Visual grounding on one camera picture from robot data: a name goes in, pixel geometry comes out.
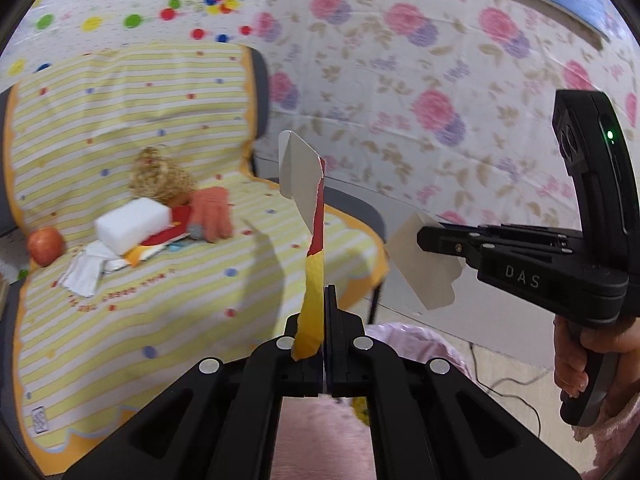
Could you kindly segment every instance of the qr code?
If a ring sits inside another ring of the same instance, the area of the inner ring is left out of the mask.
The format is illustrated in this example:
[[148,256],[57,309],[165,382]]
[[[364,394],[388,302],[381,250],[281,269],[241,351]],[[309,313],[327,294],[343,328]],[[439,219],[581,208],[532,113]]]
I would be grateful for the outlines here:
[[35,431],[36,434],[49,431],[49,421],[47,420],[47,415],[44,413],[44,406],[31,410],[31,420],[33,420],[33,431]]

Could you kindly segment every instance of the white round rivet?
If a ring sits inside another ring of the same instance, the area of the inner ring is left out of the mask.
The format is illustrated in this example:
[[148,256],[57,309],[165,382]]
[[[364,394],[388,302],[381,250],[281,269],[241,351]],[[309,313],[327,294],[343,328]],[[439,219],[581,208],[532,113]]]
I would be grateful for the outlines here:
[[283,336],[276,341],[276,346],[280,350],[291,350],[293,348],[293,338],[289,335]]
[[373,346],[373,340],[370,337],[361,335],[353,340],[353,345],[358,350],[371,350]]
[[451,370],[451,365],[444,359],[434,359],[429,363],[429,368],[431,368],[431,371],[435,374],[444,375]]
[[203,374],[214,374],[220,370],[220,363],[216,359],[204,359],[200,362],[198,369]]

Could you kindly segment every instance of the red apple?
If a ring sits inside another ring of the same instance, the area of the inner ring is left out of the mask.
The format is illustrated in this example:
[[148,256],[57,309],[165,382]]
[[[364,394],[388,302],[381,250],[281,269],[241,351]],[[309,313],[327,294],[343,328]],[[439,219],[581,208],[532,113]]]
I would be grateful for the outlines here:
[[34,231],[27,241],[29,254],[41,267],[50,266],[63,252],[65,241],[55,227]]

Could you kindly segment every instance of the white foam block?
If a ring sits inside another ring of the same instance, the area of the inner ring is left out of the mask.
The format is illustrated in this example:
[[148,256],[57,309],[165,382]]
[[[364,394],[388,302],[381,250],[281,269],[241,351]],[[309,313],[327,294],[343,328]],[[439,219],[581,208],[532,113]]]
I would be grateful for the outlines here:
[[120,256],[171,225],[171,209],[150,198],[132,200],[94,222],[98,240]]

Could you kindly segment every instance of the yellow striped cloth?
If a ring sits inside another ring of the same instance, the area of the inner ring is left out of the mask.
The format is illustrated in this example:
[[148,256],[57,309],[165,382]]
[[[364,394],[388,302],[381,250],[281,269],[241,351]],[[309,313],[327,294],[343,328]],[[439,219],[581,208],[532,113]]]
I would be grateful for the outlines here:
[[[54,225],[68,251],[33,269],[14,335],[25,442],[65,471],[204,356],[241,358],[281,334],[305,291],[310,235],[293,201],[248,176],[255,103],[248,49],[152,44],[81,57],[14,88],[5,179],[26,231]],[[80,298],[57,286],[93,221],[130,200],[141,148],[165,144],[201,187],[229,190],[234,237],[190,242],[103,277]],[[341,306],[386,272],[380,240],[327,209],[325,277]]]

